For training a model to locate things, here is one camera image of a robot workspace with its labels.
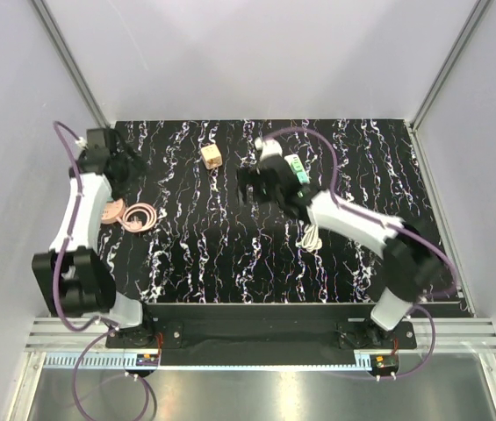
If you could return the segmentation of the light teal charger cube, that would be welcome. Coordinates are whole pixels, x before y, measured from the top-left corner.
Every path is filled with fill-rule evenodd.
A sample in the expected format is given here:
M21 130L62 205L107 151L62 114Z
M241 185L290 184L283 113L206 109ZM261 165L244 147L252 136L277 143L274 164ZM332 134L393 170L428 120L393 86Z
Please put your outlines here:
M297 172L296 176L298 178L298 181L301 184L307 184L310 182L309 177L307 176L306 172Z

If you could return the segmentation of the round pink power socket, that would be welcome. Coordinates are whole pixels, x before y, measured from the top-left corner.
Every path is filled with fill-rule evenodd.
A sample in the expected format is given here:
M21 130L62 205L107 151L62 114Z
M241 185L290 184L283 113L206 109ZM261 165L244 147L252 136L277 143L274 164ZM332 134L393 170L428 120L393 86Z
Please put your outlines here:
M101 217L102 225L111 225L119 222L126 212L126 204L119 199L106 204Z

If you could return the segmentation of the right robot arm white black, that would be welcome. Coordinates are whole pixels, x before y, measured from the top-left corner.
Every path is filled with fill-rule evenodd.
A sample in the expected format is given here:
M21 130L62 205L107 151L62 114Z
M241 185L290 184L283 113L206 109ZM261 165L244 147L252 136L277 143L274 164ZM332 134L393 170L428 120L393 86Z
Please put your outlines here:
M365 337L388 346L396 326L442 269L440 251L402 219L348 203L315 182L303 179L280 155L237 170L240 202L248 191L258 203L273 203L290 218L339 234L367 247L383 262L385 286L370 312Z

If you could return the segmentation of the green usb charger plug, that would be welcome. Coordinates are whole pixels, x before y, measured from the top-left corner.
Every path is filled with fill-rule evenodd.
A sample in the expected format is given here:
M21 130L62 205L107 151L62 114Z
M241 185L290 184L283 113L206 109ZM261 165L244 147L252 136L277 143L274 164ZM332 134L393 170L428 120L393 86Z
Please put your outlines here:
M303 172L304 171L304 167L302 166L300 161L292 161L291 162L291 168L295 172Z

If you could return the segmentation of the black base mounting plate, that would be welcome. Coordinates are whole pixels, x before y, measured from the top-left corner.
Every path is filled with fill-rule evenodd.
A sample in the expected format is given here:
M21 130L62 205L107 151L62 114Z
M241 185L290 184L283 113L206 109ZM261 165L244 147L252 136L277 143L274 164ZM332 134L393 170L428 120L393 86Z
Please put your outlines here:
M162 347L164 367L326 367L355 351L413 350L413 326L384 332L359 303L153 304L141 327L106 340L132 351Z

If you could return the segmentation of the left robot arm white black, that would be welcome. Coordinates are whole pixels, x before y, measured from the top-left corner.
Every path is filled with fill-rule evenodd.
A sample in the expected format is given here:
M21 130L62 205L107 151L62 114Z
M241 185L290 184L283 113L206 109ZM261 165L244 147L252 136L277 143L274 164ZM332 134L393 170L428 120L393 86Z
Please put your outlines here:
M51 315L72 332L105 324L138 347L149 346L156 326L145 306L120 292L102 262L97 241L104 208L125 196L143 174L142 161L113 128L89 129L68 158L69 199L58 233L32 271Z

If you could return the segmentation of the white power strip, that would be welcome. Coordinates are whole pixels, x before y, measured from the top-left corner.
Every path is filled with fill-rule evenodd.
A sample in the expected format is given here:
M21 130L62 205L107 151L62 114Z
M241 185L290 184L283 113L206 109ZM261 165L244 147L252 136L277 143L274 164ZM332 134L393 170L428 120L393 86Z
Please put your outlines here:
M291 174L287 176L286 180L289 193L299 198L306 196L309 192L311 180L302 160L295 153L286 155L284 160L287 162L291 171Z

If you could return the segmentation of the beige cube socket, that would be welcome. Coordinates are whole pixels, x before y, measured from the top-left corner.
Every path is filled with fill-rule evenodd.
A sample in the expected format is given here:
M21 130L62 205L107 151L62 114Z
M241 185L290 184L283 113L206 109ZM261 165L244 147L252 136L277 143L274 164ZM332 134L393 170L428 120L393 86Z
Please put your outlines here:
M222 155L216 145L203 146L200 153L207 170L213 170L222 165Z

